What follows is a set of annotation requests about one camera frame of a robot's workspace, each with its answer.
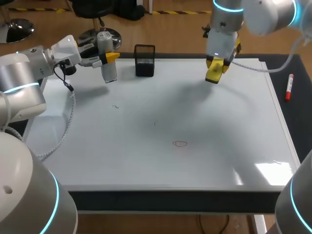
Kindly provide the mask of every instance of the metal stand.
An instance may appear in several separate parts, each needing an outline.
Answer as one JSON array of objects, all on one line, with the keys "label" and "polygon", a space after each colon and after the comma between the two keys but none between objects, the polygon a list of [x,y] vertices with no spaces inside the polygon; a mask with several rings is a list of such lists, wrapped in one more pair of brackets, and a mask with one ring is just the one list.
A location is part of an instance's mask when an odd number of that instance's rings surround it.
[{"label": "metal stand", "polygon": [[13,43],[30,36],[34,25],[27,19],[10,19],[8,10],[0,7],[4,22],[0,23],[0,43]]},{"label": "metal stand", "polygon": [[112,35],[114,50],[117,50],[121,46],[121,35],[119,32],[111,28],[101,27],[98,19],[93,19],[93,25],[94,29],[90,29],[79,36],[77,40],[79,47],[89,43],[96,44],[97,34],[102,31],[107,31]]}]

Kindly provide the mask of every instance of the red marker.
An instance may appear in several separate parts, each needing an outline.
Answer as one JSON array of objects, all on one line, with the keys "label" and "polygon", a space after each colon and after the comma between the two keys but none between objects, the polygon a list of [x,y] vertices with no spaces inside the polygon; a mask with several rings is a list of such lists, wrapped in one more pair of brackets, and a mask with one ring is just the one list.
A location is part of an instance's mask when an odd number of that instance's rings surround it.
[{"label": "red marker", "polygon": [[289,101],[291,99],[292,86],[293,86],[293,74],[290,74],[288,77],[285,101]]}]

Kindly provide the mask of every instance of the whiteboard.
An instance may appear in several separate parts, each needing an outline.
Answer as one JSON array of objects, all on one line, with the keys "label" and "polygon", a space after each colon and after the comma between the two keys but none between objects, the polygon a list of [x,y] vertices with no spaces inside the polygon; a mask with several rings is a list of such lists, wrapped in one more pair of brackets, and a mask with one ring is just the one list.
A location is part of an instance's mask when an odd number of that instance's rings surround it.
[{"label": "whiteboard", "polygon": [[[44,165],[69,191],[281,191],[299,160],[269,75],[232,65],[212,84],[206,72],[204,59],[157,59],[154,77],[139,78],[118,59],[105,84],[100,69],[77,67],[71,129]],[[61,138],[69,95],[49,77],[48,109],[26,139],[36,154]]]}]

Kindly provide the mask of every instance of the mesh pen cup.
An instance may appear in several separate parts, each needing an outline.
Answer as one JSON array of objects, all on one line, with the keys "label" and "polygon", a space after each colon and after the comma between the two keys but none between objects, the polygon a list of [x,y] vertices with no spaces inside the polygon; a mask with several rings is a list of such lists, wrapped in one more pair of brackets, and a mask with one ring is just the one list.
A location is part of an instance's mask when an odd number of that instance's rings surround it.
[{"label": "mesh pen cup", "polygon": [[137,77],[152,77],[155,69],[155,46],[135,45],[134,53]]}]

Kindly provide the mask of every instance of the ink mark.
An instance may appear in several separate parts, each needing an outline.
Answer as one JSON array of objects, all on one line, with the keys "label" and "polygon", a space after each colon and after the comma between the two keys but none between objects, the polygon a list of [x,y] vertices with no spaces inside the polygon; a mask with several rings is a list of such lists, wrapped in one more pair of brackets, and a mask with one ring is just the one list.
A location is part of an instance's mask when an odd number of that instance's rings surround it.
[{"label": "ink mark", "polygon": [[176,147],[183,147],[187,145],[187,142],[177,140],[177,141],[172,142],[172,144],[175,145]]}]

